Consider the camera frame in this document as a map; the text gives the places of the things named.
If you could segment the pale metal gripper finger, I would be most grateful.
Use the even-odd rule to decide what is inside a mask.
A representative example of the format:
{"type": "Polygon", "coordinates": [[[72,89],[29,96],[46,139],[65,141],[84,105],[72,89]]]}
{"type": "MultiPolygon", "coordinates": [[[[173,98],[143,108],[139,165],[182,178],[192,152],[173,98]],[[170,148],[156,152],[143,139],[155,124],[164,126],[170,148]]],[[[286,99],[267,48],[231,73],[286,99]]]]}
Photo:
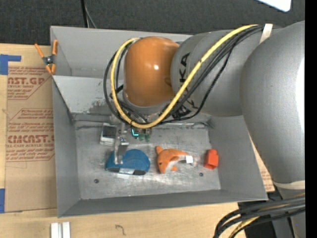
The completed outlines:
{"type": "Polygon", "coordinates": [[[122,164],[123,163],[123,156],[125,155],[127,148],[129,146],[129,142],[126,136],[119,136],[115,140],[114,145],[114,163],[115,164],[122,164]]]}
{"type": "Polygon", "coordinates": [[[103,145],[113,145],[115,143],[117,127],[109,123],[103,123],[100,144],[103,145]]]}

